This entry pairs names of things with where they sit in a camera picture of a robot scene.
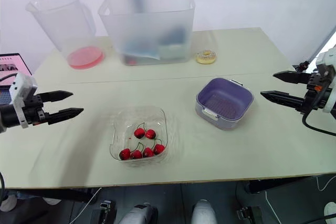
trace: robotic arm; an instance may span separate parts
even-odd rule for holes
[[[264,91],[260,94],[267,100],[280,105],[294,108],[303,114],[302,123],[315,131],[336,136],[336,133],[318,129],[309,125],[306,119],[312,110],[323,109],[325,113],[331,113],[336,119],[336,48],[321,53],[317,58],[317,73],[298,73],[295,71],[283,71],[273,76],[289,83],[303,83],[307,85],[307,93],[304,98],[294,97],[289,93],[280,91]]]
[[[12,101],[8,105],[0,106],[0,133],[5,132],[9,127],[18,125],[21,125],[22,128],[27,128],[29,124],[58,123],[74,118],[84,110],[69,108],[54,114],[44,112],[44,102],[61,101],[73,94],[59,90],[34,95],[37,84],[33,77],[22,73],[13,75],[16,75],[16,78],[9,89]]]

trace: purple strainer basket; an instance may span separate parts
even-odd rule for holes
[[[222,130],[230,130],[253,102],[253,94],[234,80],[216,78],[196,97],[197,114]]]

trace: cherry stem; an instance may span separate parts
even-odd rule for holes
[[[161,139],[159,139],[159,138],[156,138],[156,139],[155,139],[155,142],[156,142],[156,140],[160,140],[160,143],[161,143],[161,145],[162,145],[162,140],[161,140]]]
[[[143,144],[142,144],[142,143],[138,142],[138,145],[136,146],[136,148],[135,148],[134,150],[132,150],[131,152],[134,152],[134,151],[136,151],[136,150],[138,149],[139,145],[142,145],[142,146],[143,146]]]
[[[143,152],[143,149],[145,149],[145,146],[144,146],[141,142],[139,142],[138,145],[139,145],[139,144],[142,145],[142,150],[141,150],[141,152]]]
[[[155,145],[156,145],[156,138],[154,139],[154,145],[153,145],[153,147],[152,148],[154,148],[155,147]]]
[[[145,128],[145,122],[140,123],[140,124],[138,125],[138,127],[136,127],[136,128],[138,129],[142,124],[143,124],[143,128]]]

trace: red cherry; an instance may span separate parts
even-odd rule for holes
[[[121,160],[126,160],[131,157],[131,151],[130,149],[124,149],[119,153],[119,157]]]
[[[154,154],[158,155],[164,151],[164,146],[162,144],[156,144],[154,147]]]
[[[138,158],[142,158],[142,154],[139,150],[135,150],[131,154],[131,159],[138,159]]]
[[[156,137],[156,133],[154,130],[147,130],[145,136],[149,139],[154,139]]]
[[[154,156],[154,152],[152,151],[152,149],[150,149],[149,147],[147,147],[143,151],[142,155],[143,155],[143,157],[152,157],[152,156]]]
[[[145,136],[145,130],[143,128],[138,128],[134,131],[134,136],[138,139],[141,139]]]

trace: laptop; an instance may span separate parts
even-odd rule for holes
[[[5,77],[11,73],[18,72],[21,72],[27,76],[32,75],[20,54],[16,53],[0,55],[0,78]],[[14,79],[15,76],[0,82],[0,105],[6,105],[11,102],[9,88],[11,87]]]

